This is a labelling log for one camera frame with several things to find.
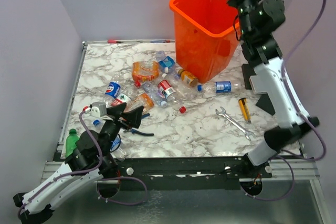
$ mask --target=marble table top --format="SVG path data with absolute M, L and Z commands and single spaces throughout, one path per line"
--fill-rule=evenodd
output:
M 79 112 L 86 105 L 100 101 L 114 72 L 124 76 L 123 87 L 132 85 L 131 67 L 135 61 L 155 60 L 155 53 L 164 50 L 166 55 L 176 58 L 175 43 L 151 44 L 89 44 L 83 62 L 80 79 L 71 110 L 66 136 L 69 129 L 84 131 L 79 122 Z M 235 81 L 244 86 L 241 66 L 246 63 L 238 47 L 229 66 L 213 78 L 213 81 Z M 238 99 L 246 97 L 252 124 L 245 122 L 238 105 Z M 275 117 L 267 114 L 255 104 L 259 99 L 251 90 L 239 93 L 202 94 L 194 101 L 186 101 L 187 112 L 180 114 L 171 106 L 155 106 L 143 119 L 139 128 L 142 132 L 154 133 L 153 137 L 133 135 L 120 131 L 122 148 L 128 157 L 204 157 L 243 156 L 263 140 L 264 131 L 274 127 Z M 243 133 L 224 118 L 216 115 L 215 109 L 222 106 L 243 127 L 255 133 L 249 141 Z M 89 128 L 96 118 L 84 119 Z M 299 145 L 287 148 L 297 154 Z M 65 158 L 65 145 L 62 151 Z

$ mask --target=metal wrench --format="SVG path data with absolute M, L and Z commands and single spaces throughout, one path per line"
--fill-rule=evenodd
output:
M 242 127 L 239 123 L 237 123 L 231 116 L 229 116 L 228 114 L 226 114 L 226 110 L 223 107 L 221 107 L 221 110 L 222 111 L 219 111 L 219 110 L 216 109 L 216 114 L 220 115 L 220 116 L 222 116 L 222 117 L 224 117 L 226 119 L 228 119 L 228 121 L 230 123 L 232 123 L 234 126 L 236 126 L 239 130 L 241 130 L 244 133 L 245 137 L 248 140 L 251 141 L 251 136 L 252 137 L 256 137 L 255 134 L 252 131 L 248 131 L 247 129 L 245 129 L 244 127 Z

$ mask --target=yellow box cutter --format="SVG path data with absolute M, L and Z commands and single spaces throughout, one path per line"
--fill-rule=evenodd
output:
M 248 108 L 246 106 L 246 98 L 241 98 L 239 99 L 238 102 L 239 102 L 240 109 L 242 110 L 245 121 L 251 123 L 250 112 L 248 111 Z

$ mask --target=orange bin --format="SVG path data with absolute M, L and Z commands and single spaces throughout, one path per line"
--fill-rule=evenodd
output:
M 227 1 L 171 0 L 169 4 L 175 19 L 176 61 L 200 83 L 225 69 L 238 46 L 233 28 L 238 11 Z

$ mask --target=gray floor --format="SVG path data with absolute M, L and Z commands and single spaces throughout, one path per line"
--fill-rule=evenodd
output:
M 283 194 L 289 182 L 265 183 L 261 196 Z M 141 198 L 141 192 L 120 192 L 125 201 Z M 122 224 L 216 224 L 322 223 L 310 183 L 297 182 L 292 195 L 277 202 L 260 202 L 241 191 L 151 191 L 149 201 L 137 207 L 118 206 L 97 200 L 94 187 L 65 202 L 46 222 L 56 223 L 122 223 Z

